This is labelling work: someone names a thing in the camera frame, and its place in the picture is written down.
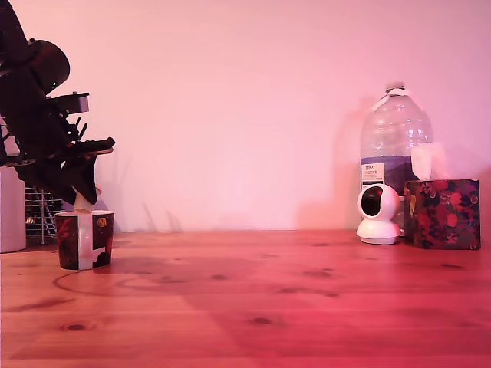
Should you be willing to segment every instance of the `white container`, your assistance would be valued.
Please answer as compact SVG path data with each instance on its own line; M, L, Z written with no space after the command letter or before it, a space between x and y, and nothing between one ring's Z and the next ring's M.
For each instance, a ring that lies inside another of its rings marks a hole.
M24 182L14 168L0 168L0 253L20 251L25 240Z
M387 184L403 201L404 182L417 180L411 150L429 142L433 142L429 117L414 103L404 82L388 84L386 95L375 104L361 132L361 189ZM394 222L404 236L402 210Z

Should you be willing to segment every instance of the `wooden tabletop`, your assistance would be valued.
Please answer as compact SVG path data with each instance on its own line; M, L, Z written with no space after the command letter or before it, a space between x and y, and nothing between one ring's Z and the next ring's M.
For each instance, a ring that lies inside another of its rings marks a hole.
M2 367L491 367L491 252L354 232L122 234L0 255Z

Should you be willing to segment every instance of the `plastic water bottle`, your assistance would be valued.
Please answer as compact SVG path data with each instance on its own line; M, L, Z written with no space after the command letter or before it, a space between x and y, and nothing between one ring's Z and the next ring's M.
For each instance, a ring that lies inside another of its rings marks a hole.
M361 131L361 188L387 184L403 201L404 182L417 180L411 165L411 149L433 142L433 132L429 117L409 97L404 82L388 84L385 92ZM404 236L404 211L394 221Z

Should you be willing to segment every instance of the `metal rack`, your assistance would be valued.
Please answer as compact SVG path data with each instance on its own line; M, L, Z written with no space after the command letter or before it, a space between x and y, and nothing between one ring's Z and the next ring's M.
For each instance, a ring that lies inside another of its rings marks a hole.
M27 238L45 238L56 236L54 215L64 211L61 199L34 186L25 186L25 234Z

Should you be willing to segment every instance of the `white cylinder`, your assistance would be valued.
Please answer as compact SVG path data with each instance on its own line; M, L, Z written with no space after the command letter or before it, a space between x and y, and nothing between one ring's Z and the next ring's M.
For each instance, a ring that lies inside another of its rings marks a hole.
M20 251L25 241L25 186L14 168L0 168L0 253Z

